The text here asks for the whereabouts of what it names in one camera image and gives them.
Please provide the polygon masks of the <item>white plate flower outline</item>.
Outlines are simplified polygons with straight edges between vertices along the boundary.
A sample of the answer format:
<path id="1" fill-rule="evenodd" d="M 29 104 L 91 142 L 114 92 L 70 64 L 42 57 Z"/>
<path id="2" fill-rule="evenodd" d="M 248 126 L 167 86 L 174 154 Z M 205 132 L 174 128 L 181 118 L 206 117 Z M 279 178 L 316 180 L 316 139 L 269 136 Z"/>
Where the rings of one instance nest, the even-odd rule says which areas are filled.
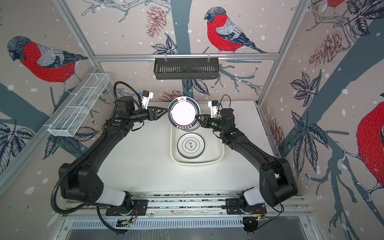
<path id="1" fill-rule="evenodd" d="M 204 152 L 205 141 L 199 134 L 188 133 L 178 140 L 177 150 L 185 159 L 196 159 Z"/>

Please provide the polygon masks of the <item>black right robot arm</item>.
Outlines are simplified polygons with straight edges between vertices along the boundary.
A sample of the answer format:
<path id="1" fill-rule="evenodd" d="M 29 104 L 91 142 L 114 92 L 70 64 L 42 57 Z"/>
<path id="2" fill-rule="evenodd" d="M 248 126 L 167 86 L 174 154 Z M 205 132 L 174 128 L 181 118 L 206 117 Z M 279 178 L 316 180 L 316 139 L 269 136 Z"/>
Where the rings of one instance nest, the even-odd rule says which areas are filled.
<path id="1" fill-rule="evenodd" d="M 203 128 L 220 133 L 223 144 L 246 158 L 259 172 L 260 184 L 241 193 L 244 208 L 258 204 L 275 207 L 298 194 L 298 188 L 289 162 L 276 158 L 253 144 L 235 124 L 234 110 L 220 110 L 220 116 L 196 115 Z"/>

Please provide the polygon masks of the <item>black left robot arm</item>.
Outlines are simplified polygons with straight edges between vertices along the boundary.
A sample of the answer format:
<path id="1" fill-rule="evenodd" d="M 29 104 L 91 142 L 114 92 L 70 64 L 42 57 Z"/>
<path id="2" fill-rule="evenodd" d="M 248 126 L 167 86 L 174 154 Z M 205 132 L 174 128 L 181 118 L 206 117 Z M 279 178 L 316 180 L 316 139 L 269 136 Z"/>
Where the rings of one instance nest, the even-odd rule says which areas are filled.
<path id="1" fill-rule="evenodd" d="M 136 108 L 137 101 L 131 96 L 119 98 L 111 118 L 103 126 L 101 137 L 71 164 L 59 169 L 59 180 L 51 195 L 51 204 L 57 206 L 57 194 L 62 198 L 79 201 L 83 206 L 123 206 L 128 199 L 125 191 L 105 186 L 98 171 L 113 148 L 133 131 L 135 123 L 156 121 L 168 110 L 161 107 Z"/>

